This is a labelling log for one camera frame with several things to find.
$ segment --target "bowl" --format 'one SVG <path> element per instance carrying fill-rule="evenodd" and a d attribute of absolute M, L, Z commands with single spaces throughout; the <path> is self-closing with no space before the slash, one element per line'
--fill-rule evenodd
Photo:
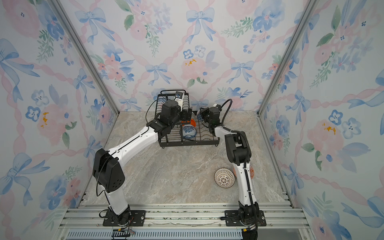
<path fill-rule="evenodd" d="M 183 126 L 190 124 L 190 125 L 196 127 L 196 122 L 193 119 L 191 119 L 191 121 L 181 121 L 181 124 L 183 124 Z"/>
<path fill-rule="evenodd" d="M 183 126 L 183 138 L 191 139 L 196 137 L 197 130 L 194 126 L 187 124 Z"/>

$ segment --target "blue bow pattern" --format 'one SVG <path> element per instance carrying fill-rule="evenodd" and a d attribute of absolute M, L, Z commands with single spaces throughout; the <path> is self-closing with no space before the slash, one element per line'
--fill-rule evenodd
<path fill-rule="evenodd" d="M 88 158 L 89 154 L 92 154 L 93 157 L 95 156 L 95 150 L 94 149 L 99 149 L 99 148 L 102 148 L 102 145 L 100 145 L 100 141 L 98 141 L 96 144 L 96 139 L 94 136 L 90 136 L 89 137 L 89 144 L 87 146 L 87 148 L 85 149 L 84 151 L 84 154 L 83 156 Z"/>
<path fill-rule="evenodd" d="M 216 32 L 210 29 L 204 21 L 211 23 L 214 20 L 214 16 L 215 16 L 215 10 L 213 8 L 207 8 L 207 10 L 203 12 L 202 11 L 197 12 L 195 10 L 187 11 L 187 21 L 189 23 L 196 21 L 196 26 L 195 26 L 195 33 L 190 35 L 185 40 L 185 42 L 189 42 L 189 44 L 191 44 L 193 37 L 200 33 L 201 25 L 203 25 L 205 34 L 208 36 L 209 39 L 211 39 L 211 41 L 213 41 L 212 34 L 215 34 Z"/>
<path fill-rule="evenodd" d="M 87 99 L 87 88 L 85 87 L 85 85 L 87 85 L 88 87 L 90 88 L 95 88 L 92 83 L 93 81 L 84 81 L 84 79 L 87 78 L 87 75 L 85 74 L 85 71 L 84 69 L 80 68 L 79 70 L 79 75 L 77 76 L 77 78 L 75 78 L 73 80 L 73 86 L 76 88 L 76 89 L 79 89 L 79 87 L 81 86 L 82 89 L 84 90 L 84 104 L 87 104 L 88 103 L 88 99 Z"/>
<path fill-rule="evenodd" d="M 237 69 L 237 72 L 236 72 L 235 77 L 229 79 L 229 80 L 227 81 L 227 83 L 231 83 L 235 78 L 240 77 L 240 75 L 241 75 L 241 71 L 242 71 L 241 69 L 243 69 L 243 76 L 244 76 L 245 80 L 246 80 L 247 82 L 249 82 L 249 79 L 248 79 L 248 78 L 252 77 L 252 75 L 248 74 L 245 70 L 246 70 L 246 69 L 247 69 L 247 70 L 251 70 L 251 69 L 253 68 L 253 64 L 254 64 L 254 63 L 255 63 L 254 61 L 248 61 L 248 62 L 246 62 L 246 63 L 232 63 L 232 64 L 231 64 L 231 69 L 232 69 L 232 70 L 236 70 L 236 69 Z"/>
<path fill-rule="evenodd" d="M 289 169 L 291 170 L 291 174 L 290 175 L 287 175 L 284 171 L 283 172 L 283 175 L 286 176 L 289 180 L 292 180 L 293 178 L 295 178 L 293 181 L 292 181 L 292 186 L 291 186 L 291 194 L 293 195 L 296 195 L 296 185 L 297 185 L 297 188 L 298 189 L 301 189 L 304 187 L 304 182 L 303 180 L 299 177 L 299 175 L 297 174 L 296 172 L 296 168 L 294 166 L 293 163 L 291 163 L 289 165 Z"/>
<path fill-rule="evenodd" d="M 44 167 L 45 160 L 41 163 L 37 164 L 34 167 L 23 170 L 26 166 L 28 166 L 32 162 L 32 159 L 26 155 L 25 153 L 19 153 L 13 159 L 13 167 L 9 169 L 6 176 L 0 178 L 0 195 L 6 194 L 12 187 L 13 181 L 25 187 L 25 194 L 23 197 L 23 204 L 26 206 L 28 201 L 33 200 L 31 194 L 29 193 L 29 186 L 31 185 L 31 181 L 29 178 L 24 176 L 16 176 L 17 174 L 33 174 L 38 172 L 43 172 L 50 167 Z"/>
<path fill-rule="evenodd" d="M 376 77 L 376 83 L 378 85 L 384 86 L 384 70 L 382 70 L 379 73 L 379 75 Z M 352 99 L 352 100 L 349 100 L 348 102 L 351 104 L 349 108 L 354 108 L 363 104 L 370 107 L 376 107 L 384 103 L 384 91 L 376 95 L 376 97 L 372 98 L 368 102 L 364 102 L 361 99 Z M 380 135 L 383 135 L 383 134 L 384 134 L 384 114 L 381 117 L 381 123 L 380 123 Z"/>
<path fill-rule="evenodd" d="M 127 109 L 125 109 L 124 111 L 128 111 L 131 109 L 131 107 L 133 107 L 134 109 L 140 111 L 141 107 L 138 107 L 136 106 L 135 104 L 137 104 L 137 100 L 136 98 L 130 98 L 130 99 L 119 99 L 119 102 L 121 104 L 126 104 L 127 105 Z"/>
<path fill-rule="evenodd" d="M 301 122 L 301 108 L 303 108 L 303 111 L 307 111 L 311 107 L 311 101 L 307 100 L 303 97 L 303 93 L 300 90 L 297 90 L 295 93 L 295 98 L 298 100 L 296 104 L 291 107 L 291 106 L 285 106 L 286 111 L 289 109 L 296 110 L 297 109 L 297 114 L 296 114 L 296 125 L 297 121 Z"/>
<path fill-rule="evenodd" d="M 105 34 L 107 35 L 107 37 L 109 37 L 110 39 L 112 39 L 113 41 L 115 41 L 115 39 L 111 36 L 112 34 L 114 34 L 115 32 L 114 31 L 111 31 L 105 27 L 103 27 L 99 22 L 102 22 L 102 23 L 105 23 L 106 20 L 105 20 L 105 15 L 104 15 L 104 12 L 101 8 L 95 8 L 93 10 L 93 12 L 84 12 L 84 11 L 76 11 L 75 12 L 75 15 L 77 17 L 77 19 L 81 22 L 81 23 L 86 23 L 89 21 L 89 25 L 91 27 L 91 30 L 92 30 L 92 35 L 88 37 L 87 39 L 87 42 L 89 43 L 92 43 L 93 44 L 93 37 L 97 35 L 98 33 L 98 30 L 97 30 L 97 27 L 98 26 L 100 28 L 100 30 Z"/>
<path fill-rule="evenodd" d="M 33 64 L 29 64 L 29 65 L 19 64 L 19 63 L 15 63 L 8 60 L 8 59 L 18 58 L 18 57 L 19 57 L 19 53 L 16 51 L 15 47 L 7 39 L 5 38 L 0 39 L 0 66 L 15 83 L 15 87 L 13 88 L 13 91 L 12 91 L 12 97 L 14 102 L 17 102 L 17 99 L 20 99 L 23 101 L 23 98 L 17 86 L 20 82 L 20 79 L 19 79 L 19 75 L 14 71 L 14 69 L 8 66 L 7 64 L 5 64 L 4 62 L 22 71 L 23 73 L 26 73 L 28 75 L 35 76 L 35 77 L 40 77 L 39 74 L 32 71 L 34 67 Z"/>
<path fill-rule="evenodd" d="M 151 85 L 153 86 L 153 83 L 159 79 L 159 74 L 161 76 L 162 79 L 164 79 L 164 81 L 166 81 L 167 83 L 170 84 L 169 80 L 171 79 L 170 77 L 167 77 L 166 75 L 164 75 L 162 72 L 167 72 L 168 71 L 168 66 L 165 64 L 165 63 L 162 63 L 160 64 L 159 66 L 156 65 L 156 66 L 153 66 L 153 65 L 147 65 L 145 66 L 145 69 L 147 70 L 147 72 L 151 73 L 153 72 L 154 76 L 155 76 L 155 79 L 153 79 L 152 81 L 150 81 L 148 83 L 148 85 Z"/>

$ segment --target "aluminum frame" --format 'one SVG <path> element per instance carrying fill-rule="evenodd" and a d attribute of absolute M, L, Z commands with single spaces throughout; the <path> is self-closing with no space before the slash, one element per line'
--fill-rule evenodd
<path fill-rule="evenodd" d="M 107 205 L 90 205 L 77 209 L 68 209 L 63 221 L 59 226 L 54 239 L 66 239 L 68 233 L 74 229 L 113 229 L 118 227 L 104 227 L 103 218 L 99 212 L 107 209 Z M 146 219 L 143 227 L 132 227 L 140 231 L 153 231 L 154 229 L 165 230 L 224 230 L 241 229 L 242 227 L 227 227 L 224 216 L 225 210 L 237 210 L 237 204 L 132 204 L 132 210 L 146 210 Z M 296 228 L 307 232 L 309 224 L 303 210 L 292 208 L 290 201 L 259 203 L 264 211 L 266 227 L 268 229 Z"/>
<path fill-rule="evenodd" d="M 257 111 L 259 116 L 262 116 L 262 114 L 266 110 L 269 99 L 272 97 L 272 95 L 275 91 L 275 88 L 279 82 L 279 79 L 283 74 L 283 71 L 286 68 L 286 66 L 288 65 L 288 62 L 289 62 L 293 52 L 295 51 L 295 48 L 298 44 L 298 41 L 300 40 L 304 30 L 307 28 L 308 23 L 311 20 L 312 14 L 313 14 L 318 2 L 319 2 L 318 0 L 309 0 L 308 1 L 308 5 L 306 6 L 306 8 L 303 11 L 303 15 L 300 18 L 300 22 L 299 22 L 296 30 L 293 32 L 292 40 L 288 44 L 288 47 L 285 50 L 285 52 L 281 58 L 281 63 L 279 64 L 279 66 L 276 70 L 275 77 L 273 78 L 271 84 L 269 85 L 269 87 L 265 93 L 265 96 L 263 98 L 263 102 L 261 103 L 259 110 Z"/>
<path fill-rule="evenodd" d="M 116 106 L 116 103 L 113 101 L 113 98 L 111 97 L 111 94 L 109 93 L 107 86 L 103 82 L 103 80 L 99 76 L 99 72 L 96 69 L 96 66 L 93 64 L 93 61 L 91 57 L 89 56 L 87 50 L 85 49 L 85 46 L 80 40 L 79 35 L 77 34 L 71 20 L 69 19 L 67 13 L 65 12 L 63 6 L 61 5 L 60 0 L 49 0 L 50 5 L 52 7 L 52 10 L 55 12 L 56 16 L 58 17 L 60 23 L 63 25 L 63 28 L 68 32 L 73 45 L 75 46 L 76 50 L 84 60 L 84 63 L 88 70 L 90 71 L 93 79 L 95 80 L 95 83 L 99 87 L 100 91 L 103 93 L 105 100 L 108 102 L 109 106 L 113 110 L 113 112 L 118 115 L 119 109 Z"/>

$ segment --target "green leaf pattern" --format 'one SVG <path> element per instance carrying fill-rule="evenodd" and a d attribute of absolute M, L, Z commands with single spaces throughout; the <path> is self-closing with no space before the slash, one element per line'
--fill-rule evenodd
<path fill-rule="evenodd" d="M 40 40 L 37 40 L 37 42 L 40 44 L 38 47 L 39 54 L 37 55 L 37 59 L 39 63 L 43 60 L 46 62 L 48 61 L 49 57 L 53 56 L 53 38 L 48 33 L 47 30 L 40 31 L 39 35 Z"/>
<path fill-rule="evenodd" d="M 243 35 L 245 32 L 252 29 L 252 23 L 252 18 L 245 17 L 245 19 L 240 20 L 240 23 L 236 21 L 234 26 L 231 26 L 230 29 L 228 28 L 227 30 L 221 31 L 221 33 L 227 35 L 227 37 L 235 36 L 238 38 L 240 35 Z"/>

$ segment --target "black wire dish rack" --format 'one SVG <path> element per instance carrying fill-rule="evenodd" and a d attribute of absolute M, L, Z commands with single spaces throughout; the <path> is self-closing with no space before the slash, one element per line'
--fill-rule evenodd
<path fill-rule="evenodd" d="M 156 101 L 156 111 L 155 116 L 157 113 L 161 112 L 161 106 L 167 101 L 167 100 L 174 100 L 176 91 L 182 91 L 184 92 L 184 99 L 183 99 L 183 109 L 189 108 L 189 94 L 185 90 L 163 90 L 160 92 L 160 94 L 157 96 Z M 218 137 L 213 136 L 207 127 L 203 125 L 201 121 L 199 121 L 196 118 L 196 112 L 192 114 L 192 119 L 196 122 L 196 131 L 197 134 L 194 138 L 186 139 L 183 138 L 183 131 L 182 131 L 182 124 L 188 124 L 188 123 L 181 123 L 178 122 L 175 124 L 174 128 L 172 128 L 170 134 L 166 135 L 162 139 L 159 139 L 159 145 L 164 147 L 174 147 L 174 146 L 192 146 L 192 145 L 218 145 L 220 139 Z"/>

